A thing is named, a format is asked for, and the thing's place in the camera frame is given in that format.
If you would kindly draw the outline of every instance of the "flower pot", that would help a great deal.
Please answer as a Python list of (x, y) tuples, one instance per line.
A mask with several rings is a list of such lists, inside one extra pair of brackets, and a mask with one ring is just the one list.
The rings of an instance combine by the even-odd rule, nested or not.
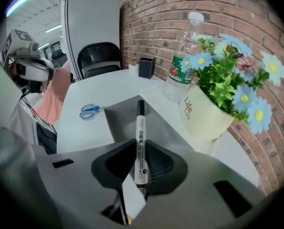
[(218, 108), (197, 86), (192, 86), (180, 102), (180, 114), (188, 132), (202, 140), (221, 136), (234, 118)]

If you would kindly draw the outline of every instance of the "small black container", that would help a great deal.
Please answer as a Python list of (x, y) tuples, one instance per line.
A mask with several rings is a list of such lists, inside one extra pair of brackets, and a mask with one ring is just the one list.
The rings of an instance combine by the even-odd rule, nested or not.
[(138, 76), (151, 79), (155, 71), (155, 59), (141, 58), (138, 61)]

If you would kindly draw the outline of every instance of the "white table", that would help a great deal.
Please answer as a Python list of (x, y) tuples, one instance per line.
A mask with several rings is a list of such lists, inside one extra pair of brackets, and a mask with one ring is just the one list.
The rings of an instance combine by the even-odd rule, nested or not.
[(138, 77), (129, 70), (106, 73), (72, 84), (64, 100), (59, 120), (57, 153), (79, 151), (114, 142), (104, 112), (85, 121), (79, 117), (86, 104), (109, 106), (136, 95), (141, 95), (182, 138), (198, 152), (214, 156), (231, 169), (258, 186), (259, 175), (249, 157), (226, 131), (216, 148), (192, 138), (177, 114), (169, 114), (179, 107), (168, 101), (161, 93), (163, 81), (155, 76), (149, 79)]
[(86, 104), (110, 106), (139, 95), (143, 88), (158, 86), (156, 76), (140, 78), (129, 70), (97, 75), (72, 84), (66, 94), (58, 126), (57, 153), (66, 153), (114, 143), (105, 114), (85, 121), (79, 117)]

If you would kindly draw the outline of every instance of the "plastic water bottle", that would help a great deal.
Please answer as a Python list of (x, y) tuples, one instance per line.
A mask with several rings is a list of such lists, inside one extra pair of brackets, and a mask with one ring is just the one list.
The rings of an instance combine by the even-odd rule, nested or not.
[(200, 45), (194, 42), (191, 37), (202, 34), (202, 23), (204, 17), (197, 12), (189, 13), (189, 20), (178, 49), (174, 53), (172, 65), (165, 82), (163, 93), (172, 102), (179, 103), (189, 89), (193, 72), (191, 69), (186, 73), (181, 71), (181, 63), (186, 55), (201, 53)]

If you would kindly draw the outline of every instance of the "brick wall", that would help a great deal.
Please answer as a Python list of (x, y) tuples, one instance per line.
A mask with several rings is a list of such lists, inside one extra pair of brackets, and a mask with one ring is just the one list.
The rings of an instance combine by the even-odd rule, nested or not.
[[(121, 52), (125, 67), (140, 57), (155, 57), (155, 75), (166, 79), (173, 50), (178, 47), (188, 13), (203, 13), (204, 33), (233, 35), (250, 46), (253, 61), (259, 50), (274, 53), (284, 64), (284, 25), (266, 0), (121, 0)], [(260, 174), (265, 194), (284, 183), (284, 80), (280, 87), (267, 83), (258, 95), (272, 105), (268, 131), (252, 135), (234, 121), (229, 132), (246, 151)]]

